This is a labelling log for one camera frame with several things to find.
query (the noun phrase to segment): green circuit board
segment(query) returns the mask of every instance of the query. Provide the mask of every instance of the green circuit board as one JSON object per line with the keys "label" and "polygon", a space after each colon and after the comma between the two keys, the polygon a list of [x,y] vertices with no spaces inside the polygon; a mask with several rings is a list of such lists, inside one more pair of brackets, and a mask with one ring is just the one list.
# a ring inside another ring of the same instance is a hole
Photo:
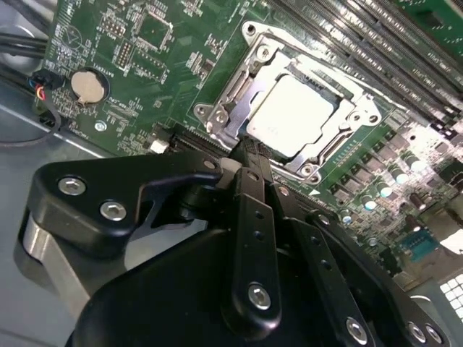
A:
{"label": "green circuit board", "polygon": [[[210,140],[192,107],[214,103],[220,95],[248,50],[240,32],[247,20],[284,28],[312,48],[320,44],[291,17],[261,0],[59,0],[43,66],[66,77],[91,67],[107,78],[110,92],[104,102],[83,106],[67,83],[54,91],[54,103],[69,119],[72,132],[114,155],[148,153],[143,144],[155,124],[181,124]],[[322,26],[323,18],[318,20]],[[343,59],[334,57],[331,63],[345,69]],[[415,68],[412,61],[407,64],[408,69]],[[458,74],[452,74],[452,79],[463,85]],[[439,202],[456,194],[445,181],[433,187],[423,184],[446,166],[452,145],[446,142],[444,153],[435,150],[441,142],[437,133],[426,133],[421,139],[422,126],[391,104],[381,99],[376,103],[383,121],[356,131],[322,167],[319,184],[291,181],[275,173],[276,180],[334,212],[351,210],[356,218],[349,232],[373,255],[385,247],[399,247],[399,232],[405,227],[399,210],[410,192],[432,192],[433,201]],[[96,129],[99,121],[105,124],[104,131]],[[411,180],[401,187],[387,177],[395,200],[379,197],[375,184],[385,179],[381,172],[374,173],[352,199],[335,197],[333,186],[363,163],[379,142],[388,142],[396,133],[402,134],[408,146],[395,149],[396,157],[385,160],[385,167],[400,165],[407,170],[399,161],[412,150],[427,158],[432,169],[421,176],[408,170]],[[366,194],[378,201],[373,212],[362,206],[360,198]],[[371,237],[378,238],[377,247],[369,246]]]}

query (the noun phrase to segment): mounting screw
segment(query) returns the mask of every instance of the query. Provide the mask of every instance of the mounting screw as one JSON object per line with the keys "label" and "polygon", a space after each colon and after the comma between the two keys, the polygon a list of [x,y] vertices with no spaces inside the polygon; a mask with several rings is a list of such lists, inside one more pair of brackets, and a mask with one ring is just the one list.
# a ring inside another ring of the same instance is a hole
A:
{"label": "mounting screw", "polygon": [[426,325],[426,330],[428,331],[429,335],[431,335],[431,338],[436,340],[437,343],[443,342],[442,337],[439,335],[437,331],[434,330],[433,327],[431,327],[430,325]]}
{"label": "mounting screw", "polygon": [[270,308],[270,296],[262,286],[259,286],[258,284],[252,284],[247,291],[247,295],[249,296],[249,300],[252,302],[252,304],[258,309],[265,311],[266,309]]}
{"label": "mounting screw", "polygon": [[360,325],[352,317],[348,317],[346,320],[346,327],[349,334],[356,340],[360,345],[366,345],[368,342],[367,332],[364,327]]}
{"label": "mounting screw", "polygon": [[287,196],[289,195],[289,190],[288,190],[286,187],[279,186],[279,187],[278,187],[278,190],[279,190],[280,193],[282,193],[285,197],[287,197]]}
{"label": "mounting screw", "polygon": [[58,188],[66,195],[81,195],[87,189],[84,182],[74,177],[60,179]]}
{"label": "mounting screw", "polygon": [[108,126],[106,125],[106,123],[104,121],[96,121],[95,122],[95,130],[97,132],[104,132],[104,131],[106,131],[106,129],[108,129]]}
{"label": "mounting screw", "polygon": [[214,164],[212,161],[209,161],[209,160],[204,160],[204,166],[211,170],[214,170],[215,168],[217,168],[216,164]]}
{"label": "mounting screw", "polygon": [[102,204],[100,213],[104,218],[112,220],[113,222],[119,222],[127,215],[125,207],[115,201],[108,201]]}
{"label": "mounting screw", "polygon": [[325,215],[318,215],[318,218],[320,218],[321,222],[325,225],[329,225],[330,223],[330,220],[328,219],[328,217],[326,217]]}
{"label": "mounting screw", "polygon": [[267,45],[261,45],[258,47],[257,51],[255,52],[255,56],[257,57],[257,59],[261,60],[261,61],[267,61],[270,59],[270,50],[269,50],[270,47],[268,47]]}
{"label": "mounting screw", "polygon": [[423,331],[421,331],[421,329],[414,322],[408,323],[408,331],[410,331],[412,336],[416,338],[417,340],[419,340],[419,342],[421,343],[426,342],[425,334],[423,333]]}

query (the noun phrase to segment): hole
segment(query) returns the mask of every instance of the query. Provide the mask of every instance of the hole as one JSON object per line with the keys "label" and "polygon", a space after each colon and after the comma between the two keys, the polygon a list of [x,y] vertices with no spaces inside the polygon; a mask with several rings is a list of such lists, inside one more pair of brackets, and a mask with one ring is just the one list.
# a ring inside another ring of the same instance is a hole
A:
{"label": "hole", "polygon": [[320,246],[320,243],[321,243],[321,242],[320,242],[320,240],[317,239],[316,237],[312,236],[312,237],[310,238],[310,240],[311,240],[311,242],[312,242],[313,244],[315,244],[315,245],[317,245],[317,246]]}
{"label": "hole", "polygon": [[248,175],[249,178],[252,179],[253,181],[258,181],[258,180],[259,180],[259,176],[256,175],[255,173],[251,172],[251,171],[249,171],[249,172],[247,173],[247,175]]}
{"label": "hole", "polygon": [[263,233],[260,231],[254,231],[254,237],[259,241],[263,241]]}
{"label": "hole", "polygon": [[379,120],[379,118],[378,116],[373,115],[373,116],[370,116],[368,120],[370,121],[370,123],[376,123]]}
{"label": "hole", "polygon": [[331,264],[327,262],[326,260],[321,261],[322,266],[327,269],[328,271],[331,271],[333,268],[331,267]]}
{"label": "hole", "polygon": [[254,25],[248,25],[247,26],[247,34],[252,36],[255,34],[255,26]]}

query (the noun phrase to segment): microchip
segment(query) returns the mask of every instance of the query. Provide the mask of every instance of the microchip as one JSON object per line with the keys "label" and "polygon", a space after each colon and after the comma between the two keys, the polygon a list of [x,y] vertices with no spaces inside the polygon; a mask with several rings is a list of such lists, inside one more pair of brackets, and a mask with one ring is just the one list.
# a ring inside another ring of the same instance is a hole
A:
{"label": "microchip", "polygon": [[352,170],[354,177],[361,182],[368,182],[373,178],[373,175],[366,171],[364,168],[355,168]]}
{"label": "microchip", "polygon": [[363,163],[370,171],[384,170],[386,166],[373,156],[367,157]]}
{"label": "microchip", "polygon": [[441,142],[439,143],[437,146],[436,146],[436,150],[439,152],[439,153],[445,153],[449,148],[449,145],[447,145],[446,143],[444,142]]}
{"label": "microchip", "polygon": [[437,179],[430,179],[426,184],[431,188],[436,188],[439,185],[439,181]]}
{"label": "microchip", "polygon": [[443,25],[442,20],[437,16],[437,14],[429,9],[417,12],[416,16],[419,21],[428,27],[440,27]]}
{"label": "microchip", "polygon": [[331,192],[338,201],[346,202],[350,199],[350,194],[339,186],[331,187]]}
{"label": "microchip", "polygon": [[206,71],[207,73],[211,72],[212,69],[214,68],[214,63],[212,61],[210,61],[209,59],[206,59],[203,63],[203,70]]}
{"label": "microchip", "polygon": [[382,157],[384,160],[390,160],[397,158],[397,153],[395,153],[391,148],[388,146],[383,146],[381,149],[377,151],[377,154]]}
{"label": "microchip", "polygon": [[410,146],[409,142],[406,141],[402,136],[399,134],[395,134],[390,140],[389,143],[393,145],[396,149],[402,150],[404,148],[408,148]]}
{"label": "microchip", "polygon": [[359,190],[361,190],[361,188],[363,188],[363,185],[361,185],[361,183],[355,181],[352,178],[348,178],[344,182],[344,186],[347,188],[347,190],[349,190],[349,191],[351,191],[353,193],[358,192]]}
{"label": "microchip", "polygon": [[397,193],[394,193],[392,192],[391,195],[388,196],[388,199],[391,200],[391,201],[394,201],[395,199],[397,199],[399,196]]}

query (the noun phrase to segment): black plastic bracket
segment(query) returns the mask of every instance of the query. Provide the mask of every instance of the black plastic bracket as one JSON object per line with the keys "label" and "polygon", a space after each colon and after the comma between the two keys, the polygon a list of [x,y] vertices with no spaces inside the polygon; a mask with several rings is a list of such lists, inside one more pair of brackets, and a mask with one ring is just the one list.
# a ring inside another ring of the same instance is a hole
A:
{"label": "black plastic bracket", "polygon": [[230,329],[247,340],[266,338],[281,319],[273,211],[264,199],[262,175],[250,168],[239,169],[230,215],[233,263],[222,315]]}
{"label": "black plastic bracket", "polygon": [[[79,179],[82,194],[65,194],[63,178]],[[187,184],[213,186],[221,178],[215,159],[200,152],[141,155],[48,164],[35,172],[27,201],[34,221],[50,234],[72,242],[93,257],[122,252],[143,220],[140,206],[155,208],[177,188]],[[126,213],[110,220],[101,213],[105,202],[117,202]]]}

